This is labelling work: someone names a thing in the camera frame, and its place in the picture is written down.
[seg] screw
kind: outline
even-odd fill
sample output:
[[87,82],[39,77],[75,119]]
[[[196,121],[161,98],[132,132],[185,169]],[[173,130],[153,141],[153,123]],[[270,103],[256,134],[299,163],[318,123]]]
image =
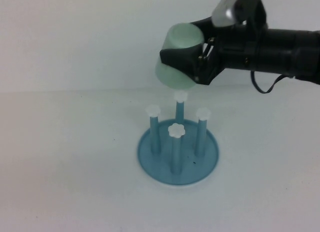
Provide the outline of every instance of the screw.
[[248,66],[249,65],[249,58],[245,58],[245,65]]

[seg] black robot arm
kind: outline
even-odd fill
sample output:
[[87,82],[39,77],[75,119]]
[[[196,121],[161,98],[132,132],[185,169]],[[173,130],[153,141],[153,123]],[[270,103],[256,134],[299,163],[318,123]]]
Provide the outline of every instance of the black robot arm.
[[[222,2],[225,8],[228,1]],[[319,32],[269,29],[261,0],[233,0],[230,7],[234,24],[217,13],[192,23],[202,31],[206,49],[199,44],[161,50],[161,62],[204,85],[226,68],[251,71],[257,89],[255,71],[281,74],[276,82],[289,77],[320,84]]]

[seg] blue post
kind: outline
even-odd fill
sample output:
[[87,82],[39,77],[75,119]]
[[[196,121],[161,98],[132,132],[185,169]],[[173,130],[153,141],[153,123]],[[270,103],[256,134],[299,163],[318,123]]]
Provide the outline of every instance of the blue post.
[[180,174],[182,171],[181,138],[172,138],[171,154],[171,172],[176,175]]
[[160,144],[158,117],[150,117],[150,139],[151,139],[152,153],[160,154],[161,144]]
[[182,124],[184,125],[185,123],[185,103],[176,103],[176,108],[175,108],[175,122],[177,124]]
[[206,136],[207,136],[207,121],[199,120],[195,142],[195,155],[203,157],[205,154]]

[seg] white flower-shaped cap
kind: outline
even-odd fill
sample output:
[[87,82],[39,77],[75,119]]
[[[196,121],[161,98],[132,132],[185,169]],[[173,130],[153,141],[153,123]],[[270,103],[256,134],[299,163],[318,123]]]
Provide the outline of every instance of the white flower-shaped cap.
[[145,111],[151,118],[156,118],[160,115],[160,107],[158,105],[149,105]]
[[188,93],[185,91],[176,91],[174,93],[174,99],[178,102],[178,103],[183,103],[188,99]]
[[196,112],[196,116],[201,121],[210,119],[211,111],[208,108],[199,108]]
[[181,124],[174,123],[168,128],[170,137],[181,138],[186,134],[185,127]]

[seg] green plastic cup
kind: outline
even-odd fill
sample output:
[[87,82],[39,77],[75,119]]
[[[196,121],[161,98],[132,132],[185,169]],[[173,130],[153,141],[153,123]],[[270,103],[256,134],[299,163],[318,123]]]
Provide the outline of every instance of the green plastic cup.
[[[181,23],[169,29],[162,49],[190,48],[204,42],[204,36],[198,27],[190,23]],[[173,89],[188,89],[196,84],[181,71],[163,64],[160,56],[155,74],[163,84]]]

